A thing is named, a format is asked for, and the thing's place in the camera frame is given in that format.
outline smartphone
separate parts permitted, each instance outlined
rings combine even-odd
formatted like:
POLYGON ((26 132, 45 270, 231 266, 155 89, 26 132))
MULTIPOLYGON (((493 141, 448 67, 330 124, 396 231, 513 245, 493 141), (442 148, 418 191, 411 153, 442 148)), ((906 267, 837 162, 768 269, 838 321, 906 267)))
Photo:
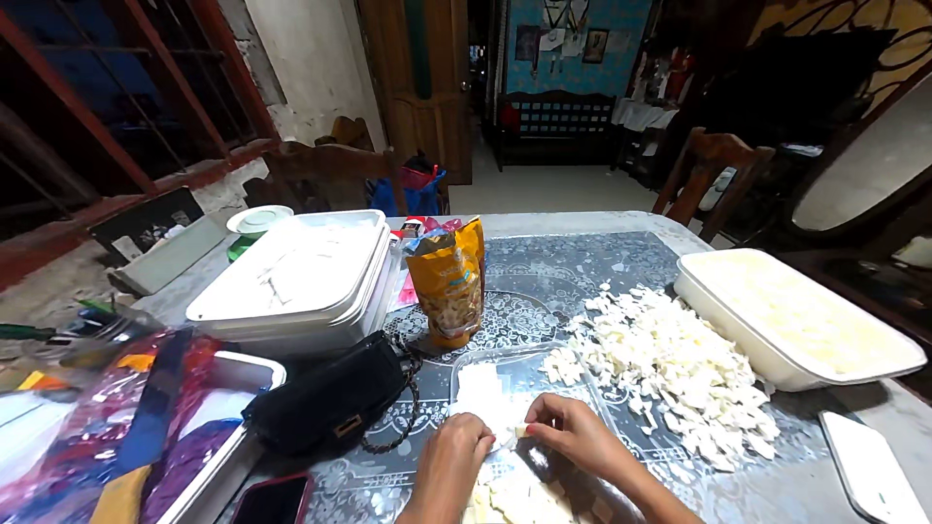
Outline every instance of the smartphone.
POLYGON ((250 486, 233 513, 232 524, 304 524, 314 479, 307 473, 282 476, 250 486))

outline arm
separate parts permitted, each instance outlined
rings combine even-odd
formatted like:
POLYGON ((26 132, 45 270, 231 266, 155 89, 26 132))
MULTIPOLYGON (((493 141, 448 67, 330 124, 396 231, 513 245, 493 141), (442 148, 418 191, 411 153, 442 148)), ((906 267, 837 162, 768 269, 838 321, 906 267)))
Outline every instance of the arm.
POLYGON ((584 402, 544 393, 534 400, 525 422, 528 434, 563 453, 585 472, 610 482, 651 524, 702 523, 584 402))
POLYGON ((447 419, 421 451, 414 492, 395 523, 459 524, 493 442, 491 430, 472 413, 447 419))

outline black handbag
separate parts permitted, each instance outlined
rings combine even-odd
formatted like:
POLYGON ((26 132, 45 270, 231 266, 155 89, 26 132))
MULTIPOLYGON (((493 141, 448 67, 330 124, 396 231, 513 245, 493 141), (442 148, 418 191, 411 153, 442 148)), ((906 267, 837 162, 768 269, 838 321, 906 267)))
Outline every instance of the black handbag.
POLYGON ((335 360, 255 397, 243 409, 243 419, 266 448, 282 455, 347 449, 360 441, 371 453, 395 449, 407 438, 419 412, 414 375, 421 360, 404 345, 401 348, 411 361, 404 370, 385 333, 376 331, 335 360), (407 428, 389 444, 370 444, 365 430, 405 387, 414 398, 407 428))

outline tiled floor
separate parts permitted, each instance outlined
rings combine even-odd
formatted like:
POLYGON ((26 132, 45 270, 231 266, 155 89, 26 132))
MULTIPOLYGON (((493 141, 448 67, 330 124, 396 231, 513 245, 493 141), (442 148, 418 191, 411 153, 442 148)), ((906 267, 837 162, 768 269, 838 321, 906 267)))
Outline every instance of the tiled floor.
MULTIPOLYGON (((450 186, 452 214, 650 211, 657 194, 608 166, 505 166, 499 172, 492 148, 473 135, 473 184, 450 186)), ((702 223, 693 220, 698 233, 702 223)), ((732 243, 721 236, 716 249, 732 243)))

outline red phone case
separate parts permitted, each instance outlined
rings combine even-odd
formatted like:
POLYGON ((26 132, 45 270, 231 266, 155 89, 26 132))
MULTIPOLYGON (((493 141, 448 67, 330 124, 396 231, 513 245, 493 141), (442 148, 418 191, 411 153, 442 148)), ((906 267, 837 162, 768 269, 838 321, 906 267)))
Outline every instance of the red phone case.
POLYGON ((260 490, 264 487, 281 484, 282 482, 288 482, 289 480, 294 480, 299 477, 306 478, 308 482, 304 485, 304 491, 301 493, 301 502, 298 503, 297 515, 295 515, 295 524, 304 524, 304 516, 308 512, 308 504, 310 503, 310 494, 314 492, 314 477, 309 473, 297 473, 288 476, 278 476, 276 478, 271 478, 269 480, 264 480, 262 482, 257 482, 251 485, 242 493, 242 497, 240 497, 240 501, 236 504, 236 511, 233 512, 233 518, 230 520, 230 522, 237 524, 237 517, 240 515, 242 502, 246 500, 250 491, 260 490))

